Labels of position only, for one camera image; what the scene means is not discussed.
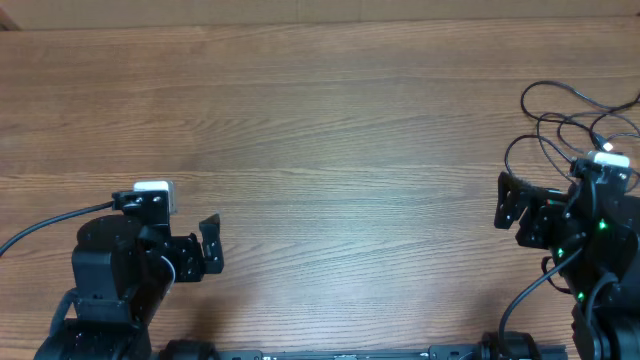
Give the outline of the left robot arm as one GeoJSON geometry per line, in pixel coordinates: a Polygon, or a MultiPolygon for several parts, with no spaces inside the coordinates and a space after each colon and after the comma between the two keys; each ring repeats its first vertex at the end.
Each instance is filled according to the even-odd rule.
{"type": "Polygon", "coordinates": [[[172,340],[152,350],[149,325],[177,283],[199,282],[224,267],[220,217],[201,233],[173,236],[139,218],[109,215],[77,233],[71,263],[75,286],[61,299],[39,359],[207,359],[210,344],[172,340]]]}

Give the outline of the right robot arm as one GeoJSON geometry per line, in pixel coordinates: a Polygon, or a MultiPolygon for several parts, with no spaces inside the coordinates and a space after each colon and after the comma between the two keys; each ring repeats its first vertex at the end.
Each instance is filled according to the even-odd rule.
{"type": "Polygon", "coordinates": [[[583,359],[639,356],[639,200],[623,173],[582,173],[567,192],[498,178],[494,225],[519,226],[522,247],[547,250],[576,301],[573,341],[583,359]]]}

